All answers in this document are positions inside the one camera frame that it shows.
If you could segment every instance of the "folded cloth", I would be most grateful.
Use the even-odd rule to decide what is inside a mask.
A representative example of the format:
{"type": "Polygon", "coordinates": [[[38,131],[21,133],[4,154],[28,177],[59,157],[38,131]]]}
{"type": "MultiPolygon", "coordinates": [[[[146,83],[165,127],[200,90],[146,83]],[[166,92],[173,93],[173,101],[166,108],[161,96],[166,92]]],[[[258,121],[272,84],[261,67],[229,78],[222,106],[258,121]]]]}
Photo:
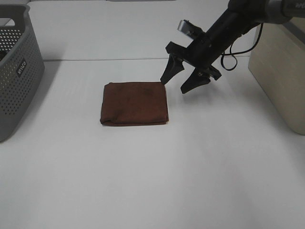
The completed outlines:
{"type": "Polygon", "coordinates": [[[168,112],[164,85],[161,82],[105,85],[100,121],[110,126],[166,124],[168,112]]]}

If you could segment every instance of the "black cable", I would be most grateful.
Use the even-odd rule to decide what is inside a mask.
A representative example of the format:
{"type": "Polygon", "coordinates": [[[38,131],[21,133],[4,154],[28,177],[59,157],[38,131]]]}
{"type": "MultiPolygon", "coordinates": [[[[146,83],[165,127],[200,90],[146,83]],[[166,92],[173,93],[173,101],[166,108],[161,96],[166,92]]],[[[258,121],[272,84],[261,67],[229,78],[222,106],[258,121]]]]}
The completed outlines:
{"type": "Polygon", "coordinates": [[[262,36],[263,26],[264,26],[264,24],[261,23],[261,28],[260,28],[260,30],[259,30],[257,40],[256,40],[255,44],[253,45],[253,47],[252,47],[251,49],[248,49],[248,50],[243,51],[243,52],[234,52],[234,53],[232,53],[232,47],[233,47],[233,44],[234,44],[234,42],[233,42],[233,43],[231,44],[231,47],[230,47],[230,52],[229,52],[229,53],[223,52],[223,54],[222,54],[222,56],[221,56],[221,59],[220,59],[220,62],[221,62],[221,66],[222,66],[224,69],[226,69],[227,71],[232,71],[232,70],[234,70],[234,69],[237,67],[237,64],[238,64],[238,61],[237,61],[237,58],[235,57],[235,55],[239,55],[239,54],[244,54],[244,53],[250,52],[250,51],[252,51],[252,50],[257,46],[257,44],[258,44],[258,42],[259,42],[259,40],[261,39],[261,36],[262,36]],[[232,57],[234,57],[234,59],[235,59],[235,61],[236,61],[236,64],[235,64],[235,66],[234,66],[233,68],[229,68],[229,69],[228,69],[228,68],[226,68],[226,67],[224,66],[224,57],[225,57],[225,56],[232,56],[232,57]]]}

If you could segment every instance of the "white surface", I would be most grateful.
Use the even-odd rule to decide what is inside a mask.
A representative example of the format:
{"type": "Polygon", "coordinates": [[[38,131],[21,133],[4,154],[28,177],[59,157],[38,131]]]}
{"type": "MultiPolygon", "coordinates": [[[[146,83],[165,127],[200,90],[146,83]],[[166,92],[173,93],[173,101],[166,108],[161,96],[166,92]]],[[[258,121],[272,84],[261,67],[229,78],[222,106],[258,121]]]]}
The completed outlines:
{"type": "MultiPolygon", "coordinates": [[[[34,1],[29,6],[44,59],[114,60],[168,58],[165,47],[170,41],[183,46],[192,41],[177,31],[180,20],[207,30],[227,4],[227,0],[34,1]]],[[[253,39],[251,31],[234,50],[250,48],[253,39]]]]}
{"type": "Polygon", "coordinates": [[[0,144],[0,228],[304,229],[305,137],[247,63],[182,95],[185,65],[167,125],[105,127],[103,86],[158,81],[166,60],[47,62],[0,144]]]}

